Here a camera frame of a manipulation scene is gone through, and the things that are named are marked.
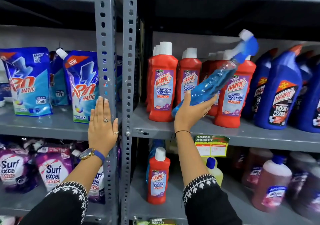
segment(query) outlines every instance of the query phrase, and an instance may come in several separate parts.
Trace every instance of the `person's right hand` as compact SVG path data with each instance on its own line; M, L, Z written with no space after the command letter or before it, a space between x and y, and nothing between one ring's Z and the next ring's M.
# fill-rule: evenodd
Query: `person's right hand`
M101 152L105 157L115 145L118 134L118 118L111 124L111 112L109 101L99 96L96 108L91 110L88 139L89 148L94 148Z
M174 132L180 130L190 131L191 127L210 110L216 99L217 95L201 104L191 106L191 91L188 90L184 95L184 100L180 109L176 113Z

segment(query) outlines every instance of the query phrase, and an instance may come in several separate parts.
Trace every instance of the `watch face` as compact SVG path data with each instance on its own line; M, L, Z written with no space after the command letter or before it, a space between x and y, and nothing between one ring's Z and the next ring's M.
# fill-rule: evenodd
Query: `watch face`
M88 148L87 150L84 150L84 152L80 155L80 159L85 158L93 151L93 148Z

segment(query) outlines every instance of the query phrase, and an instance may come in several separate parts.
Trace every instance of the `forearm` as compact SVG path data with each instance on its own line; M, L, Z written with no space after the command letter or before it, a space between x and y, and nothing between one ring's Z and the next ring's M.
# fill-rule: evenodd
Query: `forearm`
M63 182L80 183L85 187L87 193L89 193L94 177L97 175L101 165L101 159L93 155L90 158L82 160Z
M209 174L209 172L201 159L192 136L186 131L179 131L176 136L183 183L187 186L195 178Z

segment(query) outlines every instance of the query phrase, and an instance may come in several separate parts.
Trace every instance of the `blue watch strap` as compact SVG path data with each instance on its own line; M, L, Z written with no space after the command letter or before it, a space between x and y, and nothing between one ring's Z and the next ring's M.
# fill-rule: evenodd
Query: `blue watch strap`
M106 158L104 157L104 155L101 153L101 152L99 152L98 150L94 150L94 155L96 155L98 158L100 158L101 159L101 161L102 161L102 164L104 164L104 161L106 160Z

